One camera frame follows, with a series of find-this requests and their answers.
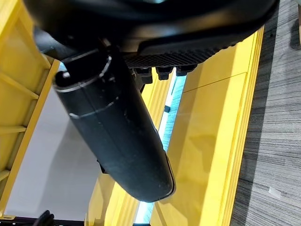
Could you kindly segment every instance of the yellow wooden board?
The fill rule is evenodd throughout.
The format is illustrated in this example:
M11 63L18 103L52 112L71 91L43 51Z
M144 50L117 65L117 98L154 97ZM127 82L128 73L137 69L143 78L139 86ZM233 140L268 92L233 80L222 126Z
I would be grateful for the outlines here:
M21 0L0 1L0 217L59 66L36 48L32 26Z
M154 226L229 225L263 29L187 75L167 155L177 190Z

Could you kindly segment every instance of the gray wood-grain floor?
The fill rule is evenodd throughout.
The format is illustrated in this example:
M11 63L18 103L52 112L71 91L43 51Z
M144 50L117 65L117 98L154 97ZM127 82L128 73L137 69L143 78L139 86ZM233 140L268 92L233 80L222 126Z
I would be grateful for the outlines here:
M301 226L301 47L295 0L282 0L265 27L230 225Z

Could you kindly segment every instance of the black cylindrical tube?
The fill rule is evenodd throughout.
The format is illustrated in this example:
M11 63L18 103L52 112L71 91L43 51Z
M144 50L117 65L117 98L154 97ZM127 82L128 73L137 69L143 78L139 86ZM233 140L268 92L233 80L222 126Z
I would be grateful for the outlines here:
M173 193L167 155L125 65L109 56L100 74L74 82L58 73L54 87L101 166L130 195L154 202Z

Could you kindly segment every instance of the yellow panel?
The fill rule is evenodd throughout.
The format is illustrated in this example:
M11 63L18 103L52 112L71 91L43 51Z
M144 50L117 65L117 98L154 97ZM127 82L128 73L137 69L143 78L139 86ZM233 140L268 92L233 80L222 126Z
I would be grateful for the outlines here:
M6 164L10 157L10 152L15 145L18 134L0 135L0 171L6 169Z
M22 125L32 99L0 79L0 126Z
M168 149L177 190L156 203L152 225L229 225L262 36L260 29L188 75ZM223 61L225 70L214 68Z
M221 50L188 73L189 79L186 80L184 92L247 72L253 39L254 36L251 35L236 46Z
M34 92L44 67L37 61L15 27L6 38L0 56L5 56L0 61L0 72Z
M183 226L216 224L245 77L183 94L168 149L177 190L158 204L166 225L180 225L174 222L178 215L186 219Z

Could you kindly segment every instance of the white wall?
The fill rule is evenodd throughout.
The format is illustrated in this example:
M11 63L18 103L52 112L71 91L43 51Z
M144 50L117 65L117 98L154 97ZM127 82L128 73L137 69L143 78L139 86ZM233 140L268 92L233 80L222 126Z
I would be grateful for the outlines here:
M51 90L14 184L6 214L84 220L100 167Z

